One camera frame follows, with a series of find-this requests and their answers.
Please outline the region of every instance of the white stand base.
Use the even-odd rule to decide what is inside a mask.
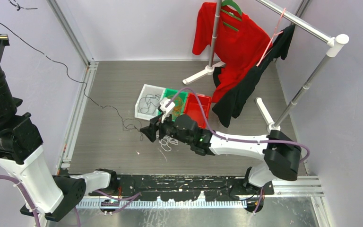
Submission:
[[[267,131],[270,133],[271,130],[280,130],[279,127],[275,127],[275,122],[273,121],[271,115],[269,114],[267,108],[265,107],[264,103],[262,102],[262,98],[257,97],[255,99],[255,103],[257,104],[259,111],[261,112],[262,117],[264,118],[265,122],[267,123]]]
[[[200,72],[197,72],[196,74],[192,75],[191,77],[189,77],[189,78],[187,78],[187,79],[184,79],[184,80],[183,80],[183,83],[184,83],[185,85],[187,85],[187,84],[190,84],[190,83],[192,83],[192,82],[196,81],[197,79],[200,79],[200,78],[202,78],[202,77],[204,77],[204,76],[206,76],[206,75],[212,75],[212,74],[214,73],[214,69],[215,69],[215,67],[222,67],[222,66],[224,66],[224,65],[225,65],[225,63],[224,63],[224,62],[222,62],[222,61],[220,61],[220,62],[218,62],[218,63],[216,63],[216,64],[212,65],[212,67],[209,67],[209,66],[207,65],[207,66],[205,67],[205,69],[204,69],[204,70],[202,70],[202,71],[200,71]]]

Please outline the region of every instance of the white plastic bin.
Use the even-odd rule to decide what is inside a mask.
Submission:
[[[158,116],[158,105],[164,96],[165,88],[144,84],[140,96],[137,99],[134,117],[149,121]]]

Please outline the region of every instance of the green hanger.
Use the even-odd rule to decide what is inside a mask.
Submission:
[[[233,0],[224,0],[224,1],[222,1],[222,6],[231,6],[240,14],[240,16],[243,15],[242,10],[237,5],[237,3],[235,3]]]
[[[239,14],[240,16],[243,15],[242,10],[240,9],[240,7],[237,5],[237,3],[235,3],[233,0],[224,0],[222,1],[222,6],[231,6],[233,7]],[[227,15],[241,21],[240,18],[236,17],[233,13],[229,13],[223,9],[221,9],[222,12],[226,13]],[[229,28],[233,29],[234,31],[238,32],[239,30],[233,26],[231,26],[230,24],[223,22],[224,25],[228,26]]]

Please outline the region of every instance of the plastic bin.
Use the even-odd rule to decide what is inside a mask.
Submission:
[[[199,101],[205,112],[205,116],[208,119],[209,110],[211,108],[211,97],[205,95],[197,95]],[[187,114],[191,119],[195,120],[199,127],[205,128],[207,124],[205,123],[204,117],[202,116],[201,109],[199,107],[197,99],[194,97],[193,93],[189,93],[186,107],[184,108],[184,114]]]
[[[144,84],[134,110],[134,117],[149,121],[159,115],[158,105],[165,88]]]
[[[175,95],[177,92],[177,90],[174,90],[174,89],[170,89],[170,88],[167,88],[164,92],[164,95],[162,96],[161,100],[163,98],[172,98],[173,95]],[[187,102],[187,97],[189,96],[189,93],[187,92],[180,92],[178,97],[180,97],[180,99],[176,98],[174,100],[174,103],[176,104],[175,108],[173,109],[173,112],[172,112],[172,121],[176,120],[176,118],[180,115],[183,114],[184,112],[184,108],[186,106],[186,102]]]

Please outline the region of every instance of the pink string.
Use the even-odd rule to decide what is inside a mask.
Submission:
[[[277,22],[277,25],[276,25],[276,27],[275,27],[275,31],[273,32],[273,36],[272,36],[272,38],[270,39],[270,41],[269,41],[269,43],[268,43],[268,46],[267,46],[267,48],[265,49],[265,51],[264,51],[264,53],[263,53],[263,55],[262,55],[261,59],[259,60],[259,62],[258,62],[258,64],[257,64],[257,67],[261,64],[262,60],[264,60],[264,58],[265,58],[265,54],[267,53],[267,51],[268,51],[268,49],[269,49],[269,47],[270,47],[270,44],[272,43],[273,38],[275,38],[275,36],[277,36],[277,35],[279,35],[279,34],[282,34],[282,33],[283,33],[283,31],[278,32],[278,33],[276,33],[276,31],[277,31],[277,27],[279,27],[279,24],[280,24],[280,21],[282,20],[283,15],[285,14],[285,11],[286,11],[286,8],[283,10],[282,14],[280,15],[279,21]]]

